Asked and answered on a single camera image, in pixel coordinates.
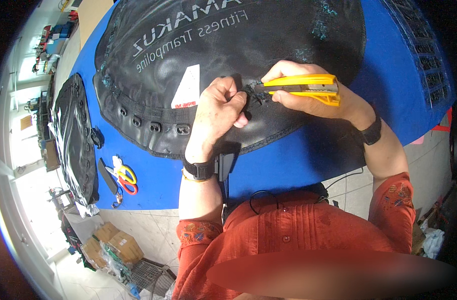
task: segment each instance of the red-handled scissors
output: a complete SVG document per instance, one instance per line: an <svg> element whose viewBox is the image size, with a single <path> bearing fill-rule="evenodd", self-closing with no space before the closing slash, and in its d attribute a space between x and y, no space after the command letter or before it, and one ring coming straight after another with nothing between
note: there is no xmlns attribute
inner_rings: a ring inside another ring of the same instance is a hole
<svg viewBox="0 0 457 300"><path fill-rule="evenodd" d="M136 178L132 178L132 182L134 183L131 183L127 180L125 180L124 178L122 178L122 176L120 175L120 172L115 172L113 171L112 168L110 167L105 167L105 169L110 173L112 174L113 176L115 176L115 178L117 178L117 182L122 186L122 188L127 192L129 193L130 195L136 195L138 193L138 186L136 184Z"/></svg>

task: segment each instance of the black wristband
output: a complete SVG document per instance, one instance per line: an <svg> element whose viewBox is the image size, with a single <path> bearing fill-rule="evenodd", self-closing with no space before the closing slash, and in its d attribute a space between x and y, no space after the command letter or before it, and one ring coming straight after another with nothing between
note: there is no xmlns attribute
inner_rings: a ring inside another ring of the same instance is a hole
<svg viewBox="0 0 457 300"><path fill-rule="evenodd" d="M375 144L381 138L381 118L375 111L375 122L370 125L369 128L359 131L362 141L368 146Z"/></svg>
<svg viewBox="0 0 457 300"><path fill-rule="evenodd" d="M215 173L215 160L210 158L205 163L190 164L184 156L183 167L193 175L193 179L202 181L211 178Z"/></svg>

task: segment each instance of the blue table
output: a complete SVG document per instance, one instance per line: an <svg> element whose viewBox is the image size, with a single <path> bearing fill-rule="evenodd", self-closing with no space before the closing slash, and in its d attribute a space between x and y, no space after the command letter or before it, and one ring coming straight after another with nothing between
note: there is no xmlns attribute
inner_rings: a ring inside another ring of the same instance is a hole
<svg viewBox="0 0 457 300"><path fill-rule="evenodd" d="M433 109L426 105L414 59L396 23L381 1L361 1L367 44L363 65L350 88L367 101L375 103L381 117L406 145L440 122L453 104L454 96ZM177 208L182 163L151 156L125 140L100 115L92 83L95 74L94 53L114 7L90 35L70 74L81 75L92 126L98 126L105 136L105 145L95 150L95 156L110 163L113 155L119 155L137 175L139 192L133 196L125 194L121 209ZM323 134L305 126L268 146L241 155L229 177L230 200L246 198L258 190L283 191L318 183L361 166L359 161L340 163L336 159L321 156L323 147L333 146L330 141L321 139ZM322 143L314 144L311 142L313 140ZM101 180L100 174L99 178L100 200L97 206L111 208L115 196Z"/></svg>

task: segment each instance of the bracelet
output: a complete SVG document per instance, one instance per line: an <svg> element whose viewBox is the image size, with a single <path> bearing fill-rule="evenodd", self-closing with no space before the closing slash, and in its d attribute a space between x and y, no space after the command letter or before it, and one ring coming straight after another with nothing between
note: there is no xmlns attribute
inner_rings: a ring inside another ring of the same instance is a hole
<svg viewBox="0 0 457 300"><path fill-rule="evenodd" d="M185 172L183 171L185 168L182 169L182 177L185 179L185 180L188 180L190 182L194 182L194 183L203 183L203 182L207 182L209 181L210 179L212 179L212 177L208 178L208 179L204 179L204 180L195 180L195 179L190 179L188 178L186 175L185 175Z"/></svg>

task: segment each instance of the yellow utility knife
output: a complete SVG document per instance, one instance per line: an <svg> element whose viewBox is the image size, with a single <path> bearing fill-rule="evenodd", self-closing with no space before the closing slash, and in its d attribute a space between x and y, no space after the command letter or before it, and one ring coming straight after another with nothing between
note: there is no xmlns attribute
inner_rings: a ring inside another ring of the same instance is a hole
<svg viewBox="0 0 457 300"><path fill-rule="evenodd" d="M337 77L331 74L307 74L288 76L257 84L256 93L273 95L275 91L284 90L297 96L315 98L326 105L340 106Z"/></svg>

